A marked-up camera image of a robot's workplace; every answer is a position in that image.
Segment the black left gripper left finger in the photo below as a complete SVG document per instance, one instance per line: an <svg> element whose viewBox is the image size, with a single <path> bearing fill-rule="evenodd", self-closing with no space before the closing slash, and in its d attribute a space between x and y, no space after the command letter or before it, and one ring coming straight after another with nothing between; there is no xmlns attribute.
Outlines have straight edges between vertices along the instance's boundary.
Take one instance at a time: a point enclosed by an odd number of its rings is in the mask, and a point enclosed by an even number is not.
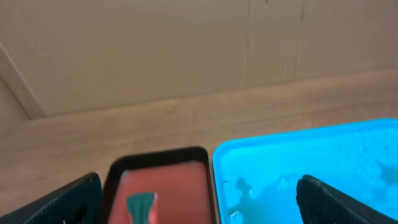
<svg viewBox="0 0 398 224"><path fill-rule="evenodd" d="M1 224L94 224L102 201L100 177L90 172L1 217Z"/></svg>

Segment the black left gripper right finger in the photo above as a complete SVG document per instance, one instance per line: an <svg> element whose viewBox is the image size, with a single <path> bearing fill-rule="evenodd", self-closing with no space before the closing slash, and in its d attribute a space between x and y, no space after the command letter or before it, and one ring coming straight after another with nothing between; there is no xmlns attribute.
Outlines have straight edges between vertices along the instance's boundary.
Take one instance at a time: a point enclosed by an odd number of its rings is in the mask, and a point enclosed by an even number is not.
<svg viewBox="0 0 398 224"><path fill-rule="evenodd" d="M397 220L311 175L298 180L296 193L304 224L397 224Z"/></svg>

